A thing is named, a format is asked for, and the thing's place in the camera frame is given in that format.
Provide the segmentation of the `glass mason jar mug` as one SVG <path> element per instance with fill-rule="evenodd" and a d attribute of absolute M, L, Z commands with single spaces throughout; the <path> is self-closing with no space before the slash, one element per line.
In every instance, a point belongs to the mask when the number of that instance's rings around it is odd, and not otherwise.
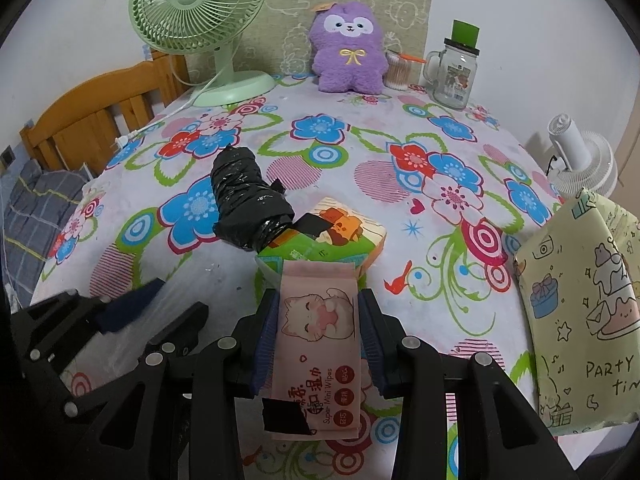
<path fill-rule="evenodd" d="M 442 50 L 426 56 L 423 77 L 433 100 L 440 105 L 453 110 L 464 110 L 468 105 L 480 56 L 479 34 L 477 26 L 454 20 Z"/>

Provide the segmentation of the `floral tablecloth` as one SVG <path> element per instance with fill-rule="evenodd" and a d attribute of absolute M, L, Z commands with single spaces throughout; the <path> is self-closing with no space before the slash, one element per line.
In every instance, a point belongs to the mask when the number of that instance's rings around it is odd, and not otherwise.
<path fill-rule="evenodd" d="M 263 252 L 214 231 L 209 170 L 245 146 L 296 217 Z M 160 302 L 93 339 L 63 370 L 82 396 L 126 373 L 145 338 L 190 302 L 216 336 L 252 310 L 288 260 L 350 262 L 382 308 L 457 358 L 484 351 L 525 394 L 532 349 L 512 258 L 559 208 L 557 192 L 492 119 L 450 112 L 420 88 L 325 94 L 286 76 L 266 96 L 191 108 L 146 130 L 72 200 L 35 296 L 117 297 L 161 278 Z"/>

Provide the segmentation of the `green orange tissue pack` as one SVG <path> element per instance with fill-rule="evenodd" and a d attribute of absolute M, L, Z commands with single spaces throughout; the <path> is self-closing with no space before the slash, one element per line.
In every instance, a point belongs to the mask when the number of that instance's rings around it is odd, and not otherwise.
<path fill-rule="evenodd" d="M 383 250 L 387 231 L 375 220 L 332 197 L 325 197 L 256 255 L 256 263 L 271 284 L 280 282 L 285 261 L 352 263 L 357 278 Z"/>

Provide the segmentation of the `grey plaid bedding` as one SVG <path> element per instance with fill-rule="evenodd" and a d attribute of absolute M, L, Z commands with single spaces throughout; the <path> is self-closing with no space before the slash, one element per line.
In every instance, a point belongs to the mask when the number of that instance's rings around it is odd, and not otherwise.
<path fill-rule="evenodd" d="M 1 275 L 12 311 L 26 308 L 55 239 L 91 174 L 44 170 L 31 159 L 1 188 Z"/>

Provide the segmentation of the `yellow cartoon storage box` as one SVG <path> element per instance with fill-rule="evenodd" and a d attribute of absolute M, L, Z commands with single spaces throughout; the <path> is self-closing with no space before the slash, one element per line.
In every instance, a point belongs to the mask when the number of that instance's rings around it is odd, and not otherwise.
<path fill-rule="evenodd" d="M 639 417 L 639 220 L 581 190 L 514 257 L 555 436 Z"/>

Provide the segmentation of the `black plastic bag bundle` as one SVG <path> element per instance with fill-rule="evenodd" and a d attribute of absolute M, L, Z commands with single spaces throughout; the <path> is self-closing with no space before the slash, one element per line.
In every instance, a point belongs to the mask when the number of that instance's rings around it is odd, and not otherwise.
<path fill-rule="evenodd" d="M 279 180 L 262 178 L 249 148 L 227 146 L 216 157 L 210 180 L 218 209 L 216 237 L 247 252 L 261 252 L 293 224 L 295 212 Z"/>

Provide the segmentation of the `white standing fan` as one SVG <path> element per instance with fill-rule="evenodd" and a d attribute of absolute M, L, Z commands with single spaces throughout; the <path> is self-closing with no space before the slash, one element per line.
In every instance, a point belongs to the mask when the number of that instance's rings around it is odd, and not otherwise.
<path fill-rule="evenodd" d="M 617 183 L 617 164 L 612 146 L 600 133 L 580 130 L 567 114 L 553 117 L 548 135 L 554 153 L 548 178 L 564 197 L 586 188 L 610 197 Z"/>

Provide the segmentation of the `purple plush toy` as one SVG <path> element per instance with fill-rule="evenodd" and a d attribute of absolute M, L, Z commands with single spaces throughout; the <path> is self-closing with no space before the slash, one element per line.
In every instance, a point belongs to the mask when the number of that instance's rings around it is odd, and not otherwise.
<path fill-rule="evenodd" d="M 359 1 L 325 3 L 314 12 L 309 41 L 319 90 L 380 94 L 388 64 L 383 29 L 370 6 Z"/>

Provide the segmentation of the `wooden bed headboard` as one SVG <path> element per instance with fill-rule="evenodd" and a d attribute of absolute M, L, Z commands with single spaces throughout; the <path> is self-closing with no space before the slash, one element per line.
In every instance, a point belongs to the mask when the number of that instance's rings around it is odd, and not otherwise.
<path fill-rule="evenodd" d="M 28 156 L 45 170 L 100 174 L 115 154 L 119 136 L 115 116 L 130 132 L 151 122 L 150 95 L 164 105 L 186 92 L 190 81 L 186 58 L 154 50 L 149 61 L 95 76 L 63 94 L 35 125 L 20 131 Z"/>

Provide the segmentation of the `pink wet wipes pack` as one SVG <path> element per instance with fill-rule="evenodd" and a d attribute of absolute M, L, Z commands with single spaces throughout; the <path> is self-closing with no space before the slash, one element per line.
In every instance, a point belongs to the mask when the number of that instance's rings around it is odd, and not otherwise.
<path fill-rule="evenodd" d="M 269 396 L 262 400 L 265 430 L 276 440 L 356 438 L 361 378 L 355 267 L 286 262 Z"/>

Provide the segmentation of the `green desk fan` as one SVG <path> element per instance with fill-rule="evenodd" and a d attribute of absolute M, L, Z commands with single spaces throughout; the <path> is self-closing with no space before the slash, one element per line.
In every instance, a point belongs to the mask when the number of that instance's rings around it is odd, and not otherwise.
<path fill-rule="evenodd" d="M 265 0 L 129 0 L 130 22 L 150 47 L 167 54 L 209 53 L 215 76 L 191 98 L 196 107 L 241 103 L 270 92 L 276 81 L 262 70 L 233 68 L 245 29 Z"/>

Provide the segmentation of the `green cartoon wall mat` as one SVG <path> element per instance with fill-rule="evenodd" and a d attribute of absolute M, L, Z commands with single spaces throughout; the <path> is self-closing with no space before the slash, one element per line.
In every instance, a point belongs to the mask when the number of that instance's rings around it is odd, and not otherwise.
<path fill-rule="evenodd" d="M 275 75 L 311 71 L 311 25 L 323 13 L 321 27 L 337 36 L 364 38 L 369 23 L 380 29 L 383 48 L 416 58 L 424 53 L 432 0 L 265 0 L 252 24 L 235 40 L 233 68 Z"/>

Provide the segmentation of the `cotton swab container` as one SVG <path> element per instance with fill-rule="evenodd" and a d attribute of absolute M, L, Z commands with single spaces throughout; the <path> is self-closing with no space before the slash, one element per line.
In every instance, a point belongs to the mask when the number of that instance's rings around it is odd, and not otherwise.
<path fill-rule="evenodd" d="M 387 88 L 393 90 L 406 90 L 410 84 L 410 74 L 413 66 L 422 67 L 426 61 L 424 58 L 387 50 L 385 52 L 388 70 L 384 75 L 383 82 Z"/>

